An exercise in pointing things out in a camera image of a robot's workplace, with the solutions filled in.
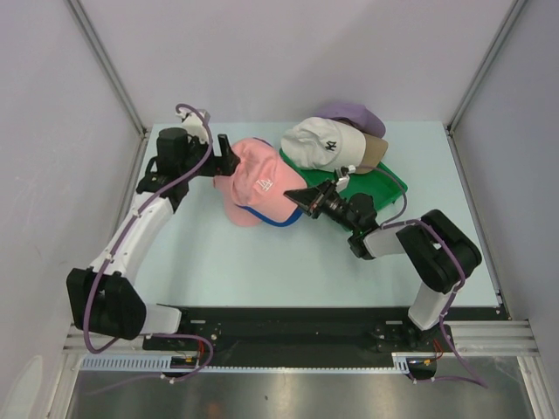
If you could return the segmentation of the left aluminium corner post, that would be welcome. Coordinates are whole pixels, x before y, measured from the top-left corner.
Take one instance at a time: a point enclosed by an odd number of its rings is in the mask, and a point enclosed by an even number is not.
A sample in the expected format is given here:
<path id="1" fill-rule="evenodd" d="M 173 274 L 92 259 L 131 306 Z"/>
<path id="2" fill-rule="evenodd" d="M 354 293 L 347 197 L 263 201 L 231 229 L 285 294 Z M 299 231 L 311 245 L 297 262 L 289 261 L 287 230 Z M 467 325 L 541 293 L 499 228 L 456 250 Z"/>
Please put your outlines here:
<path id="1" fill-rule="evenodd" d="M 100 34 L 96 30 L 93 20 L 89 17 L 84 4 L 79 0 L 64 0 L 63 3 L 69 10 L 74 23 L 79 28 L 88 48 L 93 54 L 94 59 L 100 66 L 108 85 L 112 89 L 115 98 L 120 103 L 128 121 L 134 128 L 135 132 L 143 138 L 147 133 L 147 128 L 142 122 L 136 106 L 129 95 L 128 89 L 125 87 L 125 84 L 123 83 L 114 62 L 111 59 Z"/>

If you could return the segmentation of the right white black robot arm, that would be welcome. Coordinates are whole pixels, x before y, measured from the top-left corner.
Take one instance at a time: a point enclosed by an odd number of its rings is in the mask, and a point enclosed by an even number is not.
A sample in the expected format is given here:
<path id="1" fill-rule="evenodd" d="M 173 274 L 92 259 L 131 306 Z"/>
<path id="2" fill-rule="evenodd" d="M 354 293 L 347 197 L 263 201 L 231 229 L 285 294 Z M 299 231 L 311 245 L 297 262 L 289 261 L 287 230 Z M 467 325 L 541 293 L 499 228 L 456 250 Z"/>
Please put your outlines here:
<path id="1" fill-rule="evenodd" d="M 419 219 L 382 226 L 376 221 L 372 196 L 357 193 L 345 199 L 332 181 L 288 190 L 284 196 L 307 216 L 315 219 L 325 214 L 349 230 L 349 248 L 357 258 L 407 256 L 422 281 L 408 310 L 411 323 L 403 328 L 404 343 L 413 350 L 423 350 L 433 342 L 433 327 L 440 324 L 482 262 L 477 245 L 438 209 Z"/>

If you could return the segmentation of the tan cap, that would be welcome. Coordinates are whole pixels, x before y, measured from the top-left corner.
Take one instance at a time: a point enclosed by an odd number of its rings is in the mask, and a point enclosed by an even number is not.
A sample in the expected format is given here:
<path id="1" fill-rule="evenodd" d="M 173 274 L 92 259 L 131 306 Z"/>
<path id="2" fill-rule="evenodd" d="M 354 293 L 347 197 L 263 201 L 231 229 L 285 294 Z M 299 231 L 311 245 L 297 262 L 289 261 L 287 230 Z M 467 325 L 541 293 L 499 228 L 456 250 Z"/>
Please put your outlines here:
<path id="1" fill-rule="evenodd" d="M 364 134 L 363 137 L 365 139 L 365 150 L 359 169 L 361 171 L 371 171 L 383 160 L 388 151 L 389 143 L 370 134 Z"/>

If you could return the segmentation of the right aluminium corner post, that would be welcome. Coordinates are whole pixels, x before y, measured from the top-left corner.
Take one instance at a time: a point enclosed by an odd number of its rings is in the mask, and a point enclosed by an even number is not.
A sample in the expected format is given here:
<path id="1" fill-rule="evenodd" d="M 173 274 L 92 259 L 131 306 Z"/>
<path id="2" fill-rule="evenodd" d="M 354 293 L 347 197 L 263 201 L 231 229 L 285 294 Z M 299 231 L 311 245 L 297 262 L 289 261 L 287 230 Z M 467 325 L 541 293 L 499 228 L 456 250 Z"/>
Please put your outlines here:
<path id="1" fill-rule="evenodd" d="M 499 27 L 487 47 L 480 64 L 474 72 L 471 81 L 453 111 L 451 118 L 446 123 L 445 130 L 450 136 L 454 135 L 454 132 L 459 126 L 459 123 L 464 117 L 468 107 L 471 105 L 477 92 L 492 70 L 503 48 L 505 47 L 506 42 L 510 38 L 511 33 L 521 19 L 522 13 L 529 4 L 529 0 L 514 0 L 508 8 L 506 15 L 499 24 Z"/>

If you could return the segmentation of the aluminium frame beam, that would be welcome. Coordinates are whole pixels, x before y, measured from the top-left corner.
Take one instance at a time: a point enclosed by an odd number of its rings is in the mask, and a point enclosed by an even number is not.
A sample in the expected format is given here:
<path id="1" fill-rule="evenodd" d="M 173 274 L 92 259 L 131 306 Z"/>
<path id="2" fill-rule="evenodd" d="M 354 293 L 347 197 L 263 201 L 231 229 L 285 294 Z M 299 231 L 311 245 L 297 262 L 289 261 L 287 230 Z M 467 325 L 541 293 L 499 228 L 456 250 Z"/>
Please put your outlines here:
<path id="1" fill-rule="evenodd" d="M 527 320 L 446 321 L 453 343 L 462 356 L 537 356 L 539 349 Z M 102 354 L 147 354 L 143 338 L 120 340 Z M 71 326 L 62 346 L 63 353 L 89 354 L 83 333 Z"/>

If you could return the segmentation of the white NY cap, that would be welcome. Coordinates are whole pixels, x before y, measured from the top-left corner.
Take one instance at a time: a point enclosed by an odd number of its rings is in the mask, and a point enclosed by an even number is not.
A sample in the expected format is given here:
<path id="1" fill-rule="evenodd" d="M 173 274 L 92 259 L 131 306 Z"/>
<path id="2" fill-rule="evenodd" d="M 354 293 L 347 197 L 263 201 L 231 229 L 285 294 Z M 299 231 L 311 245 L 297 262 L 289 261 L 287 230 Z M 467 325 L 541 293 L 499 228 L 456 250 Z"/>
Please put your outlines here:
<path id="1" fill-rule="evenodd" d="M 357 167 L 366 151 L 366 138 L 341 122 L 311 117 L 283 133 L 281 150 L 298 167 L 333 171 Z"/>

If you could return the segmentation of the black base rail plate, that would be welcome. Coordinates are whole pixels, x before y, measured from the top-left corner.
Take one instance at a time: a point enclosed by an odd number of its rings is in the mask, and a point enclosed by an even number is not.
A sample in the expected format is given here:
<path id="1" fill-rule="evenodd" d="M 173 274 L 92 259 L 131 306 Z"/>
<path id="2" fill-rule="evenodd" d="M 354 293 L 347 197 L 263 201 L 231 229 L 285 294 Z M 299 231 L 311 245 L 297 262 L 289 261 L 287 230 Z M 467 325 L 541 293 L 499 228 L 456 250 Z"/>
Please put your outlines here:
<path id="1" fill-rule="evenodd" d="M 152 337 L 147 351 L 198 348 L 191 335 L 214 349 L 213 367 L 373 368 L 388 367 L 392 353 L 427 354 L 436 343 L 450 350 L 449 326 L 426 332 L 407 318 L 405 306 L 385 308 L 184 307 L 175 338 Z M 504 320 L 495 308 L 459 307 L 448 321 Z"/>

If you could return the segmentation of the green plastic tray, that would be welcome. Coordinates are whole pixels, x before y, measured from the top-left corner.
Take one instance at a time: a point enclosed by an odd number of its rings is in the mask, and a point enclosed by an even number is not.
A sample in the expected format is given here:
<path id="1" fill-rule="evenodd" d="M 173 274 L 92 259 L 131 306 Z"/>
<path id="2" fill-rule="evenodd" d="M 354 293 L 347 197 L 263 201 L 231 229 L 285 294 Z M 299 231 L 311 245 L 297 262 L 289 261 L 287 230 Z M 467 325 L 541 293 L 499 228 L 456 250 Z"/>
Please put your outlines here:
<path id="1" fill-rule="evenodd" d="M 326 180 L 334 180 L 335 178 L 333 173 L 297 167 L 282 149 L 279 151 L 279 154 L 283 161 L 306 181 L 308 187 L 313 187 Z M 353 174 L 348 187 L 340 195 L 345 199 L 349 199 L 357 193 L 370 195 L 373 197 L 376 211 L 379 211 L 386 208 L 389 204 L 395 203 L 407 190 L 408 186 L 387 166 L 380 163 L 375 170 L 367 174 Z"/>

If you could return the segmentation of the aluminium corner post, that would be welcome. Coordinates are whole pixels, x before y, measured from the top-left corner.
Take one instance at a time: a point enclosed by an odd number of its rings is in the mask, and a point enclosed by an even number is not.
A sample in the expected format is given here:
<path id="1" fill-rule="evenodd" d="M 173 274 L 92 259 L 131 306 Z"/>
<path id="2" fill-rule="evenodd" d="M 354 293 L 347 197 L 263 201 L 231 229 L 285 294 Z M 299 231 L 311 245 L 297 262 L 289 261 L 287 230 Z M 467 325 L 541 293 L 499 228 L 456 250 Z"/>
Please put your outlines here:
<path id="1" fill-rule="evenodd" d="M 510 38 L 511 33 L 521 19 L 522 13 L 529 4 L 529 0 L 514 0 L 508 8 L 506 15 L 499 24 L 499 27 L 487 47 L 480 64 L 474 72 L 471 81 L 453 111 L 451 118 L 446 123 L 445 130 L 450 136 L 454 135 L 454 132 L 459 126 L 459 123 L 464 117 L 468 107 L 471 105 L 477 92 L 492 70 L 503 48 L 505 47 L 506 42 Z"/>
<path id="2" fill-rule="evenodd" d="M 88 48 L 93 54 L 94 59 L 100 66 L 108 85 L 112 89 L 115 98 L 120 103 L 128 121 L 134 128 L 135 132 L 143 138 L 147 133 L 147 128 L 142 122 L 136 106 L 129 95 L 128 89 L 125 87 L 125 84 L 123 83 L 114 62 L 111 59 L 100 34 L 96 30 L 93 20 L 89 17 L 84 4 L 79 0 L 64 0 L 63 3 L 69 10 L 74 23 L 79 28 Z"/>

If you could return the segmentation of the purple cap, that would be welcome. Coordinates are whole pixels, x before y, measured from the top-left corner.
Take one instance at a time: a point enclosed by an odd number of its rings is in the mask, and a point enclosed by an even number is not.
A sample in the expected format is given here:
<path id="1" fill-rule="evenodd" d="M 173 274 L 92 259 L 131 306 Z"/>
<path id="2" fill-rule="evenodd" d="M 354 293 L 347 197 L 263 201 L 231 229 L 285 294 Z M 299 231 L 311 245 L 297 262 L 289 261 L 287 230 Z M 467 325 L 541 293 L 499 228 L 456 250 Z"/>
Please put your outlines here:
<path id="1" fill-rule="evenodd" d="M 365 134 L 375 137 L 383 138 L 386 134 L 386 126 L 381 119 L 362 104 L 335 100 L 320 106 L 314 111 L 314 116 L 347 121 Z"/>

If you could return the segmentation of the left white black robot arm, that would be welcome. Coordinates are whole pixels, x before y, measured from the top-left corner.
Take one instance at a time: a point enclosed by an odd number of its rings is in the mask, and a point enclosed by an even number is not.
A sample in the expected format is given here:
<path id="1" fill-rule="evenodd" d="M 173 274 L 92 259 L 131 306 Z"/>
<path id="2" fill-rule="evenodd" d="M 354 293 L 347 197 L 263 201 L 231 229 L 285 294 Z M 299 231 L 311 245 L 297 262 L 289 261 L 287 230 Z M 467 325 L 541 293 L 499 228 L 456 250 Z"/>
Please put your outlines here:
<path id="1" fill-rule="evenodd" d="M 131 207 L 107 247 L 87 267 L 66 278 L 74 325 L 115 340 L 161 334 L 173 348 L 187 347 L 192 326 L 174 306 L 143 301 L 135 277 L 161 229 L 175 215 L 195 177 L 232 175 L 240 163 L 226 134 L 201 138 L 182 127 L 164 128 L 156 153 L 138 182 Z"/>

